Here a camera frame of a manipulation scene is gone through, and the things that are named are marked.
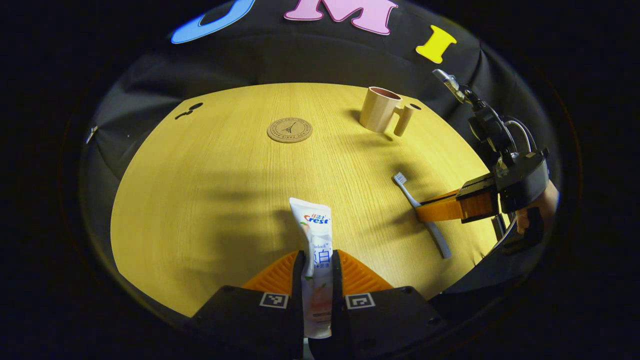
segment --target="cork coaster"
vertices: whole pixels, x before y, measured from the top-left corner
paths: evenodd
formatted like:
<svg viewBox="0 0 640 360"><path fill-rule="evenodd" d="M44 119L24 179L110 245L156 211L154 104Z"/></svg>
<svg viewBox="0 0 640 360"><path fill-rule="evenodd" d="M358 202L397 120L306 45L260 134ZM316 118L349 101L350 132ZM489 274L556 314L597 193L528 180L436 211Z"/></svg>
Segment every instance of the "cork coaster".
<svg viewBox="0 0 640 360"><path fill-rule="evenodd" d="M267 135L277 142L300 142L311 136L314 128L307 121L295 117L287 117L275 121L267 128Z"/></svg>

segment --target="letter m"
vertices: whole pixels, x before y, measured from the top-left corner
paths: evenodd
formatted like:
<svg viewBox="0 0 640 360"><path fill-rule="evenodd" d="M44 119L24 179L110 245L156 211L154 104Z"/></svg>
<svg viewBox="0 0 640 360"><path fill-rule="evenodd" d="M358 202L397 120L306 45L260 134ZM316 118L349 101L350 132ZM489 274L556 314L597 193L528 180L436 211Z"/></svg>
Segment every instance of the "letter m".
<svg viewBox="0 0 640 360"><path fill-rule="evenodd" d="M381 35L389 35L391 32L387 22L391 10L398 7L389 0L300 0L296 8L285 13L284 17L288 20L320 20L324 17L318 11L320 2L324 3L335 22L341 22L361 10L360 16L351 23L357 28Z"/></svg>

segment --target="wood grain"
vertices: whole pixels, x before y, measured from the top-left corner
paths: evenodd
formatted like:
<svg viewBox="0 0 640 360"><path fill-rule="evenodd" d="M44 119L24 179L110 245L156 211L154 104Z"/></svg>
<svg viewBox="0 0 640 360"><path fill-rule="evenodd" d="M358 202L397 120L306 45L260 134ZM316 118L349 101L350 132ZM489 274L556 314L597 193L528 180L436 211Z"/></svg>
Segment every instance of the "wood grain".
<svg viewBox="0 0 640 360"><path fill-rule="evenodd" d="M437 114L417 104L402 137L358 123L366 88L283 83L202 95L178 105L133 157L118 189L111 241L118 270L158 302L192 316L220 286L242 286L305 249L289 197L329 205L333 247L393 286L427 299L467 273L496 242L489 219L439 222L442 259L394 184L401 171L423 201L488 172ZM175 117L198 103L192 114ZM309 121L310 138L279 143L265 129Z"/></svg>

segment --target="orange gripper pad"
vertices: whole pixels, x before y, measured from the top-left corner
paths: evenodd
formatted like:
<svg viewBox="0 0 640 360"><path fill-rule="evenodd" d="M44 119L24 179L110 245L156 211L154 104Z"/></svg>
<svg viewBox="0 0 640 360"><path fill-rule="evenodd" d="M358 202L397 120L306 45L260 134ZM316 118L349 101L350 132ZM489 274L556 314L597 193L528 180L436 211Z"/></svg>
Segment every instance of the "orange gripper pad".
<svg viewBox="0 0 640 360"><path fill-rule="evenodd" d="M367 265L342 250L338 252L342 268L342 296L394 288Z"/></svg>
<svg viewBox="0 0 640 360"><path fill-rule="evenodd" d="M293 264L296 262L296 255L298 255L298 251L281 257L242 287L249 290L263 291L265 293L287 294L291 296Z"/></svg>

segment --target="blue letter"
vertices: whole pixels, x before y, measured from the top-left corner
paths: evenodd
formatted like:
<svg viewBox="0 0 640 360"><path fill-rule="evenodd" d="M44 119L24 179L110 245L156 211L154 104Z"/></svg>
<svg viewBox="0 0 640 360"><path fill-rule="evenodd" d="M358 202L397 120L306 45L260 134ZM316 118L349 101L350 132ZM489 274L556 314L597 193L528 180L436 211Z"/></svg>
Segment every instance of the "blue letter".
<svg viewBox="0 0 640 360"><path fill-rule="evenodd" d="M171 37L171 42L173 42L174 44L179 44L182 42L192 41L205 35L215 33L222 28L226 28L227 26L240 20L241 17L245 16L246 13L251 10L254 2L255 0L236 0L231 6L231 10L229 10L228 14L214 22L201 26L200 21L202 21L204 15L206 15L205 13L187 22L178 30L174 31L173 36Z"/></svg>

